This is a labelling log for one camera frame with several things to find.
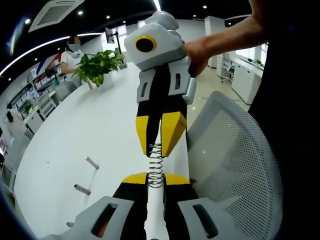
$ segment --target human hand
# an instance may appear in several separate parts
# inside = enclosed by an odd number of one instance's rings
[[[208,64],[208,51],[206,51],[203,38],[184,44],[185,52],[191,58],[189,73],[191,77],[196,77],[202,73]]]

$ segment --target white shirt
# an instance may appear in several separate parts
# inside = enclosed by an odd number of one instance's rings
[[[83,55],[84,54],[80,50],[77,52],[70,52],[70,51],[66,50],[61,54],[61,63],[66,63],[66,66],[68,69],[75,69],[78,67],[77,64],[80,63]],[[73,75],[73,73],[68,73],[66,75],[67,82],[72,81],[72,75]]]

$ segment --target yellow panel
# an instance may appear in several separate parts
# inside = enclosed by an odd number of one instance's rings
[[[172,173],[165,173],[165,181],[167,185],[190,184],[190,181],[188,179]]]
[[[181,112],[170,112],[162,115],[161,145],[162,157],[168,157],[187,126],[187,120]]]
[[[147,124],[149,116],[137,116],[135,119],[135,128],[138,133],[143,154],[147,154]]]
[[[122,182],[127,184],[145,184],[147,173],[142,172],[126,177]]]

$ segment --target curved light strip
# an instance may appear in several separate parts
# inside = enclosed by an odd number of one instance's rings
[[[83,33],[83,34],[79,34],[78,36],[79,37],[83,37],[83,36],[99,36],[103,34],[102,32],[94,32],[94,33]],[[21,54],[20,56],[18,56],[15,60],[13,60],[12,62],[10,62],[1,72],[0,72],[0,76],[2,74],[4,74],[4,72],[10,68],[13,64],[15,64],[17,61],[19,61],[20,59],[22,59],[24,56],[28,55],[29,53],[33,52],[34,50],[37,50],[39,48],[42,48],[46,45],[49,45],[49,44],[52,44],[52,43],[55,43],[55,42],[58,42],[58,41],[61,41],[61,40],[65,40],[65,39],[68,39],[70,36],[64,36],[64,37],[61,37],[61,38],[58,38],[58,39],[55,39],[55,40],[51,40],[51,41],[48,41],[48,42],[45,42],[39,46],[36,46],[32,49],[30,49],[29,51],[26,51],[25,53]]]
[[[154,5],[156,7],[156,10],[157,11],[161,11],[159,0],[153,0],[153,2],[154,2]]]
[[[226,18],[225,20],[231,20],[231,19],[237,19],[237,18],[244,18],[244,17],[249,17],[249,16],[251,16],[251,14],[233,16],[233,17]]]

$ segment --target ceiling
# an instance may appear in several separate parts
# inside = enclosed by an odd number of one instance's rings
[[[103,32],[104,27],[114,28],[123,25],[137,23],[144,20],[155,12],[156,7],[153,0],[85,0],[79,7],[72,11],[60,23],[43,27],[33,32],[28,32],[30,24],[25,24],[25,19],[34,19],[42,7],[49,0],[23,0],[6,1],[2,6],[2,13],[6,10],[8,14],[1,14],[1,60],[0,71],[14,59],[26,51],[46,43],[48,41],[69,36],[70,34]],[[251,13],[248,0],[159,0],[161,9],[171,13],[177,19],[204,19],[207,16],[214,16],[227,19],[239,15]],[[10,55],[8,42],[11,40],[14,31],[18,36],[14,52]],[[90,37],[83,37],[81,43],[91,40]],[[66,41],[58,41],[41,47],[13,64],[6,70],[0,79],[0,93],[25,70],[32,67],[37,61],[41,61],[65,48]]]

